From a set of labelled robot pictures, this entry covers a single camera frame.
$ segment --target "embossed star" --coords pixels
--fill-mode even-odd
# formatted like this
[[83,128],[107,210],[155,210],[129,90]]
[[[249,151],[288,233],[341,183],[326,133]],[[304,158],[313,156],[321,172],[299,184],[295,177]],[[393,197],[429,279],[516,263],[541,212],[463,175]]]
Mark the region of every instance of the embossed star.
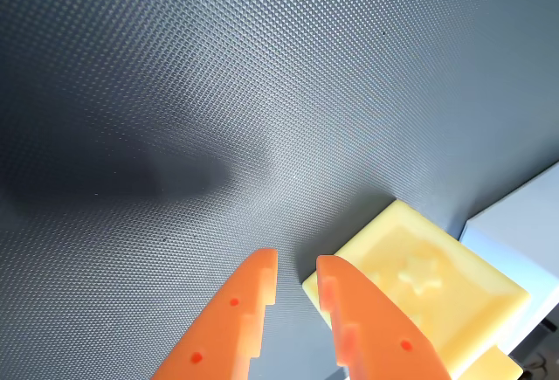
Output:
[[443,280],[438,276],[437,260],[410,256],[405,269],[398,273],[398,279],[411,285],[416,295],[428,288],[441,288]]

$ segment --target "white box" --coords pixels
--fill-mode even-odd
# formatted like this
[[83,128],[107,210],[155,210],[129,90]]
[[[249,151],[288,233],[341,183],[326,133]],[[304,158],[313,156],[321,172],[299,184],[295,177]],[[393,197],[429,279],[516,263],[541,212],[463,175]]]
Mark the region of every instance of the white box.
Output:
[[559,163],[470,218],[460,241],[531,295],[499,342],[509,354],[559,303]]

